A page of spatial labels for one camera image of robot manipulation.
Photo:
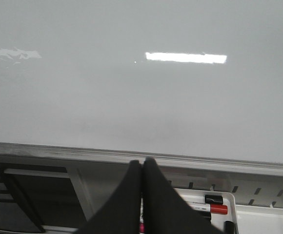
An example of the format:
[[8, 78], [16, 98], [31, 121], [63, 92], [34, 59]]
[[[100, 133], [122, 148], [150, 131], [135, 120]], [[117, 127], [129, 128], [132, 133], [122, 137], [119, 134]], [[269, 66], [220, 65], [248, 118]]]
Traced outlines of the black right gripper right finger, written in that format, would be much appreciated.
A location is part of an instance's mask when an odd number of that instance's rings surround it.
[[147, 234], [221, 234], [170, 185], [155, 159], [142, 166], [144, 228]]

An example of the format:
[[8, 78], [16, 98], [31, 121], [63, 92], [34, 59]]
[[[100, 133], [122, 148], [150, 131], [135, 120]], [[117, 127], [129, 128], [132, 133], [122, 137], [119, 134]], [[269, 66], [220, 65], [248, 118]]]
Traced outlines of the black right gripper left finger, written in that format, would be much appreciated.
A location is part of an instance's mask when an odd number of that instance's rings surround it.
[[77, 234], [138, 234], [140, 230], [142, 167], [137, 160], [128, 169], [106, 203], [79, 228]]

